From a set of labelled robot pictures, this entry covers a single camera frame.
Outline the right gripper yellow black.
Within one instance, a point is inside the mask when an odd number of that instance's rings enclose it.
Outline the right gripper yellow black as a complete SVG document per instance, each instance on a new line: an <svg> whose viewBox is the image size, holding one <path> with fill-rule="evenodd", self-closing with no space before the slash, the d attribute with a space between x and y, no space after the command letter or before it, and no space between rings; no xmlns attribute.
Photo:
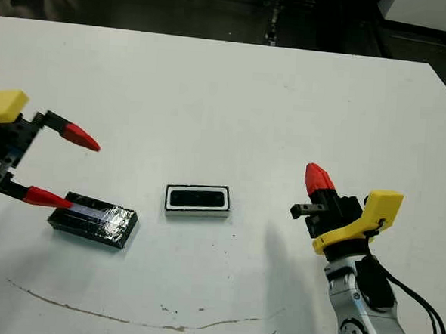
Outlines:
<svg viewBox="0 0 446 334"><path fill-rule="evenodd" d="M327 171L315 162L305 170L309 204L290 208L294 220L305 219L317 254L357 255L368 252L369 240L390 228L404 196L392 190L373 190L360 204L355 196L340 196Z"/></svg>

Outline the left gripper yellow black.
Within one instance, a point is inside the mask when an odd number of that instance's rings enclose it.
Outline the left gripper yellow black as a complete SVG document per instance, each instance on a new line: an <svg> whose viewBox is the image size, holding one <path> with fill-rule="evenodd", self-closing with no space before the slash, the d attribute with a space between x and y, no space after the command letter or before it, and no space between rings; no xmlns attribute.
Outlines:
<svg viewBox="0 0 446 334"><path fill-rule="evenodd" d="M38 132L49 127L62 138L98 152L98 142L78 125L48 111L37 113L30 121L25 120L22 111L29 98L21 90L0 91L0 193L30 205L70 209L73 203L50 191L34 186L23 186L12 181L10 172L21 162L35 140Z"/></svg>

